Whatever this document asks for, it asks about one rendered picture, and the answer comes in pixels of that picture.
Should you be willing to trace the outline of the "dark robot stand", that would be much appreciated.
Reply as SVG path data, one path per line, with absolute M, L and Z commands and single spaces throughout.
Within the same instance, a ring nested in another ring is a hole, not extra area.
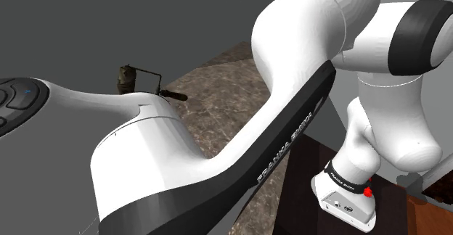
M 311 179 L 335 154 L 309 136 L 298 139 L 289 152 L 273 235 L 409 235 L 405 189 L 377 174 L 372 177 L 377 220 L 371 232 L 364 233 L 320 208 Z

